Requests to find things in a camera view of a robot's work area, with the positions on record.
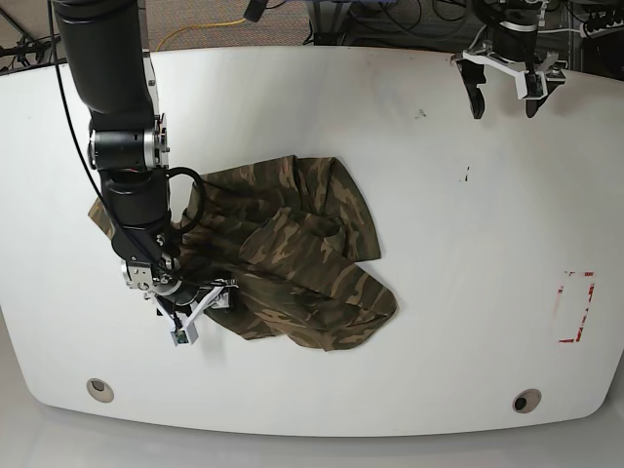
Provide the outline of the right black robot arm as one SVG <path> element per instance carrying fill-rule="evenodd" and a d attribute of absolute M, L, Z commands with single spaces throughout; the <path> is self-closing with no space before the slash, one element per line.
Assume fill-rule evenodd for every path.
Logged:
<path fill-rule="evenodd" d="M 226 306 L 228 279 L 193 280 L 180 270 L 182 238 L 200 223 L 208 197 L 195 171 L 169 166 L 139 3 L 50 1 L 47 9 L 91 115 L 80 158 L 99 175 L 94 189 L 128 286 L 151 293 L 172 318 Z"/>

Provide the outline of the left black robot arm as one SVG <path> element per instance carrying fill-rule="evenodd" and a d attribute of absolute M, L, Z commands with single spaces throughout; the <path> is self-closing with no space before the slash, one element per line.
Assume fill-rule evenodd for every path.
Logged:
<path fill-rule="evenodd" d="M 495 69 L 510 77 L 517 99 L 525 103 L 532 118 L 547 99 L 566 83 L 566 62 L 559 54 L 537 54 L 537 39 L 544 24 L 545 1 L 474 1 L 472 11 L 483 24 L 468 49 L 454 55 L 474 119 L 486 111 L 482 86 L 486 70 Z"/>

